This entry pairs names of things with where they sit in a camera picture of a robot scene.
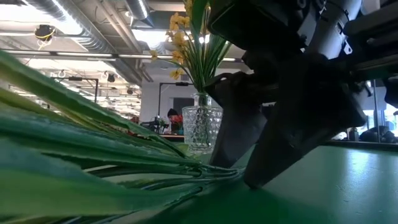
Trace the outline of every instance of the textured glass vase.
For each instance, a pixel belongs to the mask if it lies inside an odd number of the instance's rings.
[[[206,93],[194,96],[194,106],[182,108],[185,143],[193,154],[213,152],[223,109],[212,107],[211,98]]]

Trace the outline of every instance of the green table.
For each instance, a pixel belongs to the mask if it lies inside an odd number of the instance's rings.
[[[117,223],[398,223],[398,152],[321,146],[262,190],[240,180]]]

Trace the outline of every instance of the ceiling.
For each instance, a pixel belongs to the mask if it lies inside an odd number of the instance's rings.
[[[25,1],[27,0],[0,0],[0,48],[62,52],[88,51],[81,44],[82,36],[69,35],[70,33],[65,32],[67,29],[63,26],[64,24],[60,24],[60,21],[43,11],[24,5],[22,2]],[[169,51],[164,50],[164,47],[168,49],[168,43],[163,43],[164,34],[169,28],[170,16],[176,11],[184,13],[182,0],[147,0],[150,7],[149,18],[154,25],[154,27],[149,27],[144,22],[130,17],[125,0],[106,0],[109,4],[106,5],[104,1],[102,6],[98,5],[99,0],[64,0],[62,2],[67,1],[72,3],[77,14],[80,15],[79,19],[86,20],[91,29],[89,34],[97,34],[99,39],[103,40],[111,50],[111,52],[97,53],[148,54],[150,47],[160,45],[163,54],[170,54]],[[112,12],[116,12],[121,20],[117,20]],[[106,13],[110,15],[113,22],[109,21]],[[56,28],[56,33],[50,42],[42,42],[35,37],[34,31],[41,24],[48,24]],[[240,58],[243,53],[243,50],[233,46],[227,57]],[[121,63],[113,63],[97,58],[73,57],[68,60],[52,57],[22,57],[20,60],[51,77],[97,78],[99,81],[98,103],[112,110],[118,110],[124,115],[139,114],[141,103],[139,87],[142,82],[175,81],[169,78],[169,73],[175,69],[175,66],[160,61],[151,62],[150,60],[127,58],[118,59],[118,62],[121,61]],[[242,63],[223,62],[217,73],[247,69]],[[115,82],[107,81],[108,74],[115,74]],[[95,85],[93,82],[64,80],[63,83],[74,90],[76,90],[76,86],[83,86],[84,89],[80,88],[77,91],[93,100],[92,94],[95,93],[95,89],[89,88],[89,86]],[[127,94],[128,89],[134,90],[134,93]],[[29,93],[21,94],[31,97]]]

